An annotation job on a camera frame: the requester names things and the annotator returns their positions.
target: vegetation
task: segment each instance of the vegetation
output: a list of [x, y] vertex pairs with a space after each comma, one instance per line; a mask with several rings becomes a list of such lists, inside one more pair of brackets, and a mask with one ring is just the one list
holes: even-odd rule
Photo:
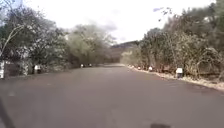
[[34, 73], [35, 65], [49, 72], [109, 59], [114, 40], [96, 25], [78, 25], [67, 32], [41, 12], [14, 5], [13, 0], [0, 2], [0, 12], [0, 61], [17, 65], [19, 74], [27, 66], [29, 73]]
[[224, 66], [223, 5], [224, 1], [217, 0], [217, 4], [173, 16], [162, 29], [151, 29], [138, 45], [124, 52], [122, 61], [153, 66], [159, 72], [183, 68], [195, 78], [220, 74]]

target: asphalt road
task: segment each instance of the asphalt road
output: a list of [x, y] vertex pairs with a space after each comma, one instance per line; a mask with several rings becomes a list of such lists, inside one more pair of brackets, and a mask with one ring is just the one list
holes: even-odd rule
[[0, 85], [8, 128], [224, 128], [221, 92], [116, 65]]

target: distant tree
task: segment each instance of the distant tree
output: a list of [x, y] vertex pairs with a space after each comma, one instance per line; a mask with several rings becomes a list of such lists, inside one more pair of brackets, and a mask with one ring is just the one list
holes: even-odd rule
[[110, 34], [95, 25], [78, 25], [68, 36], [70, 52], [79, 63], [101, 63], [114, 40]]

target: white sky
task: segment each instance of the white sky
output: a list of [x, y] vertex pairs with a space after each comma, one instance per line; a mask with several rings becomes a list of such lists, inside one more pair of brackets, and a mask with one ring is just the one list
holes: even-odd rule
[[203, 7], [215, 0], [24, 0], [24, 4], [44, 12], [58, 27], [96, 23], [110, 30], [118, 43], [140, 40], [147, 30], [162, 27], [166, 17], [154, 8], [183, 9]]

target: dry grass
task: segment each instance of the dry grass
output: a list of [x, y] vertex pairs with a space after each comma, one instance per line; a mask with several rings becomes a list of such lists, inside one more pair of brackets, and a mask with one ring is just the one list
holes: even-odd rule
[[[148, 71], [144, 71], [144, 70], [138, 70], [136, 68], [132, 68], [132, 67], [129, 67], [129, 66], [128, 66], [128, 68], [130, 68], [132, 70], [135, 70], [135, 71], [138, 71], [138, 72], [144, 72], [144, 73], [148, 73], [148, 74], [155, 74], [155, 75], [157, 75], [159, 77], [163, 77], [163, 78], [167, 78], [167, 79], [177, 79], [177, 78], [175, 78], [171, 74], [164, 74], [164, 73], [157, 73], [157, 72], [148, 72]], [[213, 88], [213, 89], [217, 89], [217, 90], [220, 90], [220, 91], [224, 91], [224, 83], [223, 82], [222, 83], [221, 82], [213, 83], [212, 81], [208, 81], [208, 80], [204, 80], [204, 79], [193, 80], [190, 77], [184, 77], [184, 78], [177, 79], [177, 80], [182, 80], [182, 81], [186, 81], [186, 82], [190, 82], [190, 83], [206, 86], [208, 88]]]

